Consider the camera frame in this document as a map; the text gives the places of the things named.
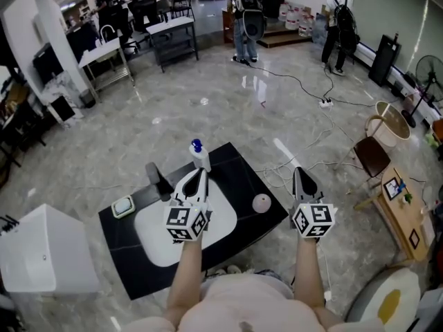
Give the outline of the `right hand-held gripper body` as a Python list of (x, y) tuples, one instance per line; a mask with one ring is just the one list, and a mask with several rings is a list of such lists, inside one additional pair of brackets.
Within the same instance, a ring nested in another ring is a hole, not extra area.
[(323, 192), (313, 197), (293, 193), (293, 205), (289, 209), (290, 227), (296, 229), (303, 239), (318, 241), (335, 225), (337, 211), (332, 203), (325, 202)]

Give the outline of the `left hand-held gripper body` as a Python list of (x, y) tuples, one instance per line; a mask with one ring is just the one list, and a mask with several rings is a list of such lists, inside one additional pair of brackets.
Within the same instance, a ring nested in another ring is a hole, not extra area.
[(175, 241), (196, 241), (209, 219), (208, 196), (202, 202), (179, 202), (171, 198), (164, 209), (164, 225)]

